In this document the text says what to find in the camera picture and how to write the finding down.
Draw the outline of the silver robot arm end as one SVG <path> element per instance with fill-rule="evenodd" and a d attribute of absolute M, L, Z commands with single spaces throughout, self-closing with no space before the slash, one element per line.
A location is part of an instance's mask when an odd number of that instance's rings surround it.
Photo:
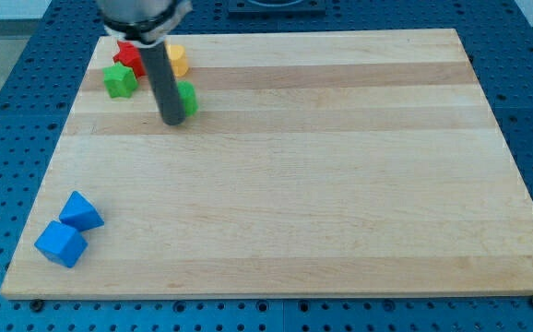
<path fill-rule="evenodd" d="M 193 10 L 190 0 L 96 0 L 106 32 L 121 42 L 151 48 Z"/>

